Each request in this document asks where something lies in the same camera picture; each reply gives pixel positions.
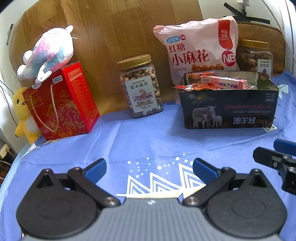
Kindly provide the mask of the nut jar gold lid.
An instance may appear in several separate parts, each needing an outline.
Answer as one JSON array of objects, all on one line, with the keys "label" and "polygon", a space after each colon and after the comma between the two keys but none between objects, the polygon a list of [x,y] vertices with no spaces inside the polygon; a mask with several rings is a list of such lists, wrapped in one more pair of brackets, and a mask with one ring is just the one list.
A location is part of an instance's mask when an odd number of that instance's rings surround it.
[{"label": "nut jar gold lid", "polygon": [[163,111],[155,66],[149,54],[117,63],[120,82],[130,114],[141,118]]}]

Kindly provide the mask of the brown seat cushion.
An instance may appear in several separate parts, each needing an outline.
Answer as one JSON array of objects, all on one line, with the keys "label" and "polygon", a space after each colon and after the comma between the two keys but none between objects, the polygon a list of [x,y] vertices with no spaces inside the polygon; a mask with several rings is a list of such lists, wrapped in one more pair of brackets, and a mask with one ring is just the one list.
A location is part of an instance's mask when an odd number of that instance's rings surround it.
[{"label": "brown seat cushion", "polygon": [[273,74],[283,73],[285,70],[286,43],[281,31],[275,27],[256,23],[237,22],[237,25],[237,57],[239,52],[243,50],[243,40],[258,42],[255,46],[259,50],[269,51],[273,55]]}]

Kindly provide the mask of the red gift box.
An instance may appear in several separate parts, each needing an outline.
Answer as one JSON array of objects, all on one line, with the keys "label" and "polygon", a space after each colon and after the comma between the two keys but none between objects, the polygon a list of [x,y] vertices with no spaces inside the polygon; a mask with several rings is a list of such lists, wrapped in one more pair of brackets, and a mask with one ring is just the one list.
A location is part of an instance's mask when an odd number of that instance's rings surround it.
[{"label": "red gift box", "polygon": [[48,141],[90,133],[100,117],[79,61],[29,87],[23,97]]}]

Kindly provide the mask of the walnut jar gold lid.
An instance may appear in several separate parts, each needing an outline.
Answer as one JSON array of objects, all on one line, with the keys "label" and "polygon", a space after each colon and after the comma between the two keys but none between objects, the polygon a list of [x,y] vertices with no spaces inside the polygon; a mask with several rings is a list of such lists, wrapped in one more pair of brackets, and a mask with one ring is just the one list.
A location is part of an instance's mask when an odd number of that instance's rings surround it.
[{"label": "walnut jar gold lid", "polygon": [[259,72],[271,80],[273,54],[267,42],[242,39],[237,48],[237,63],[240,70]]}]

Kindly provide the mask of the pink candy box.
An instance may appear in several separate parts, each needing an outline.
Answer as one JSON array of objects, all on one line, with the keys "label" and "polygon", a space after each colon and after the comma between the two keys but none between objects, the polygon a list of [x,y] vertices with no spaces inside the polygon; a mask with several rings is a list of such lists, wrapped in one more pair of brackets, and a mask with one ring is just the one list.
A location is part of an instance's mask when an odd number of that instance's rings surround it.
[{"label": "pink candy box", "polygon": [[247,89],[247,80],[233,77],[201,75],[200,80],[204,84],[219,89]]}]

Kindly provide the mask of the orange red snack packet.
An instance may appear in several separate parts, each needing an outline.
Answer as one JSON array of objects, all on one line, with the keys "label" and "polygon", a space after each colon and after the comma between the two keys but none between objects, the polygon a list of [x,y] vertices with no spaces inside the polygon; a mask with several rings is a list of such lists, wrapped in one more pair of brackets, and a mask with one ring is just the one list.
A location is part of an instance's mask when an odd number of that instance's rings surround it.
[{"label": "orange red snack packet", "polygon": [[177,85],[174,87],[175,89],[178,90],[184,90],[187,92],[191,92],[193,90],[215,90],[215,89],[219,89],[217,87],[214,86],[210,86],[208,84],[199,84],[199,83],[193,83],[191,85]]}]

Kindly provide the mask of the pink blue plush toy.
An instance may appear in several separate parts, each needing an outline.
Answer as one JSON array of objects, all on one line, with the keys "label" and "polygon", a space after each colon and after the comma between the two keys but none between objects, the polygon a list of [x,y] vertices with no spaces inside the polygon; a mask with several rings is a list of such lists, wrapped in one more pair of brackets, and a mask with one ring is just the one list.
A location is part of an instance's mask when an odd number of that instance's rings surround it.
[{"label": "pink blue plush toy", "polygon": [[19,80],[34,80],[40,86],[51,74],[66,66],[74,53],[74,27],[53,28],[43,33],[32,50],[23,54],[23,64],[17,70]]}]

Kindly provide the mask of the yellow duck plush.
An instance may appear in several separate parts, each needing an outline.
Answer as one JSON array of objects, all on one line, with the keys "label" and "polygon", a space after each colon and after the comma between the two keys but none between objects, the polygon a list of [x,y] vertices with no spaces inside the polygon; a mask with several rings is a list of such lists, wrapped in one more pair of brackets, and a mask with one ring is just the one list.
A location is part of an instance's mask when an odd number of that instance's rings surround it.
[{"label": "yellow duck plush", "polygon": [[38,137],[41,135],[41,131],[38,128],[28,105],[23,96],[23,92],[27,90],[27,87],[18,89],[12,98],[12,103],[16,116],[19,119],[18,125],[15,129],[15,136],[25,136],[30,145],[34,144]]}]

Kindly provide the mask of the blue patterned tablecloth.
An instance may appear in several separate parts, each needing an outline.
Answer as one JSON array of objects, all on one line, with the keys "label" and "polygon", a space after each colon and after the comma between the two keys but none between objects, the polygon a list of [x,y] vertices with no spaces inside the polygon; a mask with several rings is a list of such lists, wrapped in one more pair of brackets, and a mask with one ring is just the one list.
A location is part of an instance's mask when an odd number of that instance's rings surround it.
[{"label": "blue patterned tablecloth", "polygon": [[276,170],[256,163],[252,156],[257,147],[272,149],[277,138],[295,141],[295,77],[285,71],[273,82],[280,93],[272,128],[188,130],[181,106],[167,103],[155,115],[134,119],[127,111],[109,113],[99,118],[89,134],[55,142],[39,138],[34,148],[25,146],[1,187],[1,240],[21,238],[16,209],[43,169],[66,173],[99,158],[107,162],[99,187],[121,200],[159,197],[161,191],[170,196],[195,191],[201,183],[192,170],[196,158],[238,173],[258,168],[287,208],[281,237],[295,240],[295,196],[281,189]]}]

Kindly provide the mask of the wooden board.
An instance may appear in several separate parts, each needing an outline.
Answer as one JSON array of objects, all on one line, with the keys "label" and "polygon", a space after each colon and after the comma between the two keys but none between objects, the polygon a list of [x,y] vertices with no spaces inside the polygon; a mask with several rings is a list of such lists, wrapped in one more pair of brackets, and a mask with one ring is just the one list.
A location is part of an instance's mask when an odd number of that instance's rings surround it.
[{"label": "wooden board", "polygon": [[153,28],[202,19],[198,1],[38,1],[13,28],[10,62],[17,70],[41,34],[72,25],[72,62],[80,61],[101,114],[127,108],[117,63],[143,54],[152,57],[162,101],[172,101],[168,53]]}]

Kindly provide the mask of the dark sheep tin box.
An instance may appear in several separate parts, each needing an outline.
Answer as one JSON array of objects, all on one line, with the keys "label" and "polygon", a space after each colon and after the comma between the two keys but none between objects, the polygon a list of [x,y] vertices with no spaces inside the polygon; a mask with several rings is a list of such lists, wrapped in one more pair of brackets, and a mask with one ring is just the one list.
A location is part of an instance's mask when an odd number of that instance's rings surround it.
[{"label": "dark sheep tin box", "polygon": [[201,75],[247,80],[247,89],[178,90],[187,129],[265,128],[273,124],[279,89],[259,72],[186,73],[179,85],[201,84]]}]

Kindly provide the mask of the pink snack bag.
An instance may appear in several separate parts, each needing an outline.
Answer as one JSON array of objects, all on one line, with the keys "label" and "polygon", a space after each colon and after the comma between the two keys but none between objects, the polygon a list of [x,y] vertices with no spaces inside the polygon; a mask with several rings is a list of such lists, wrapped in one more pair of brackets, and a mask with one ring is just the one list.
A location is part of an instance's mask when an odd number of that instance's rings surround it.
[{"label": "pink snack bag", "polygon": [[238,70],[236,49],[239,33],[238,24],[232,16],[180,25],[157,25],[153,32],[168,51],[175,86],[186,73]]}]

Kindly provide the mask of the black stand base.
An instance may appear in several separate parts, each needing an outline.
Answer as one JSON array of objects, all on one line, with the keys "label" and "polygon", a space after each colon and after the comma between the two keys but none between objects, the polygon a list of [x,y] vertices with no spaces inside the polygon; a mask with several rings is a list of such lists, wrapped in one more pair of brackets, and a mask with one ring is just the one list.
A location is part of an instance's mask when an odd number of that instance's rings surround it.
[{"label": "black stand base", "polygon": [[237,22],[246,22],[246,23],[258,22],[258,23],[270,25],[270,20],[247,16],[245,6],[242,6],[242,11],[237,10],[236,8],[234,8],[233,6],[231,6],[230,4],[228,4],[226,2],[224,3],[223,6],[225,8],[227,8],[231,13],[234,14],[233,17]]}]

